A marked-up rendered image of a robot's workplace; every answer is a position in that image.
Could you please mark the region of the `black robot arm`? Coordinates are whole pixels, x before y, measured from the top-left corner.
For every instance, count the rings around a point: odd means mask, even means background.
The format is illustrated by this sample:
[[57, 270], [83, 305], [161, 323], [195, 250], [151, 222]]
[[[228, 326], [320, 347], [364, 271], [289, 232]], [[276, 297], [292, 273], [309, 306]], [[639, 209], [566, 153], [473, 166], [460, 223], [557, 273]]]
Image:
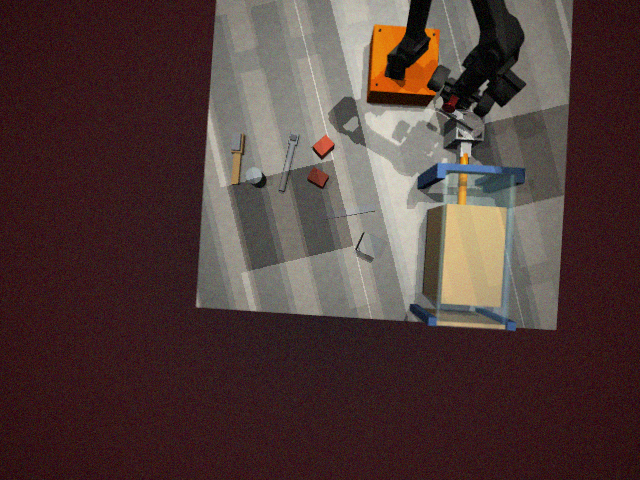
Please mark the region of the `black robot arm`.
[[[411, 0], [405, 35], [386, 55], [385, 77], [403, 80], [405, 69], [414, 64], [428, 49], [431, 37], [425, 31], [432, 0]], [[479, 26], [479, 44], [462, 65], [467, 82], [473, 87], [484, 84], [484, 92], [501, 107], [508, 104], [526, 83], [511, 69], [519, 58], [524, 33], [504, 0], [470, 0]], [[401, 79], [402, 78], [402, 79]]]

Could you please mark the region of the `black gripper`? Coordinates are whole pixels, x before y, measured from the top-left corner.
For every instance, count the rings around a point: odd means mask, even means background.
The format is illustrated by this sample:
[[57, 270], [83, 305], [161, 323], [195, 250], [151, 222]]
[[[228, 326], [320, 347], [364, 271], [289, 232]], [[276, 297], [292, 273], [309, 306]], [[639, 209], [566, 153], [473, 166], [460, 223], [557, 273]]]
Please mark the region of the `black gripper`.
[[447, 103], [452, 94], [459, 97], [457, 103], [455, 104], [456, 109], [469, 110], [472, 103], [476, 101], [478, 104], [473, 109], [473, 111], [475, 114], [484, 117], [490, 111], [495, 100], [492, 97], [488, 96], [484, 91], [480, 96], [480, 90], [478, 89], [483, 84], [478, 87], [473, 87], [472, 85], [470, 85], [466, 80], [465, 71], [464, 74], [459, 78], [459, 80], [456, 80], [451, 77], [448, 78], [451, 70], [440, 65], [433, 72], [430, 80], [427, 83], [427, 88], [431, 89], [434, 92], [439, 92], [442, 86], [445, 85], [440, 93], [440, 96], [443, 98], [443, 104]]

